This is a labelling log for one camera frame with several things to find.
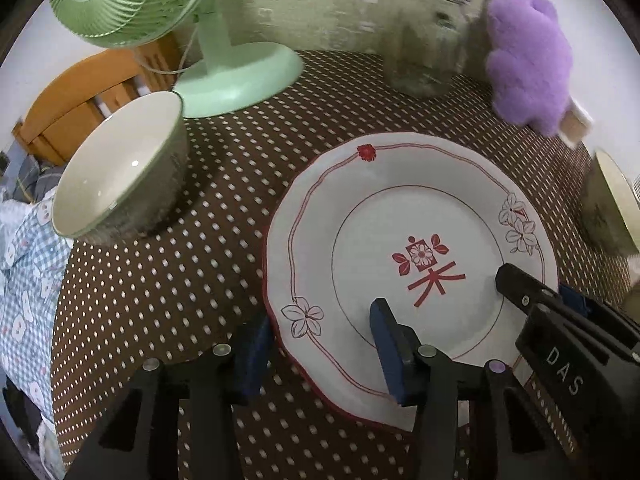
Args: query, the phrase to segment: table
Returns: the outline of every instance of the table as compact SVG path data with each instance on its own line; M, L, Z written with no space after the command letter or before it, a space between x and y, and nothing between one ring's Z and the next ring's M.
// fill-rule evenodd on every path
M380 59L303 52L286 91L220 117L187 120L190 164L176 209L147 238L113 247L76 243L52 344L56 431L69 465L127 378L152 356L194 358L262 308L262 230L289 182L315 156L354 136L414 130L476 150L536 207L565 283L612 304L628 289L625 260L580 237L577 206L590 163L581 146L499 120L491 91L466 77L444 97L416 100L387 87ZM189 409L180 409L180 434ZM248 479L401 478L411 437L369 428L329 409L282 350L258 399L236 408ZM180 446L188 478L188 444ZM464 457L460 457L463 478Z

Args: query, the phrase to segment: green bowl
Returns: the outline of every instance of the green bowl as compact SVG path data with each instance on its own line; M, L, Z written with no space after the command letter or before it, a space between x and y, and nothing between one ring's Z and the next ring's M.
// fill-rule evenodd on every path
M66 166L53 201L56 232L113 245L153 228L175 203L189 153L182 99L153 92L104 120Z
M609 254L640 253L640 205L613 159L597 151L582 185L582 224Z
M640 282L637 282L626 295L622 311L636 323L640 323Z

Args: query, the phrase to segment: bedding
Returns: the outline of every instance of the bedding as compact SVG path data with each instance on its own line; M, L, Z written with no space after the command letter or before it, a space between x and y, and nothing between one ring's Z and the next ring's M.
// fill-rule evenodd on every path
M12 198L27 204L40 202L58 185L64 170L64 166L39 162L33 155L27 155L20 166Z
M73 245L51 224L54 193L35 205L0 203L0 363L49 420L53 323Z

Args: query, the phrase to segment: screw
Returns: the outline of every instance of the screw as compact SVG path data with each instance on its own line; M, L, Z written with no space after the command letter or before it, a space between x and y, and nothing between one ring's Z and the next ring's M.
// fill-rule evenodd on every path
M489 361L489 370L491 370L494 374L501 374L505 372L507 369L507 365L502 361L498 361L498 359L493 359Z
M438 351L435 349L435 347L431 345L418 346L418 354L420 354L422 357L427 357L427 358L436 357L437 353Z
M160 366L160 361L155 357L151 357L147 359L144 363L142 363L142 368L147 372L152 372Z
M217 356L225 356L231 353L231 346L226 343L220 343L213 347L213 353Z

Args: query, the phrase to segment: plush toy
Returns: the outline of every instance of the plush toy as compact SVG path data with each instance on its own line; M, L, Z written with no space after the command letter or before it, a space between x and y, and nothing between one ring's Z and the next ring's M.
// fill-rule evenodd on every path
M486 71L494 110L505 121L558 134L569 105L569 46L549 0L489 0L488 31L494 50Z

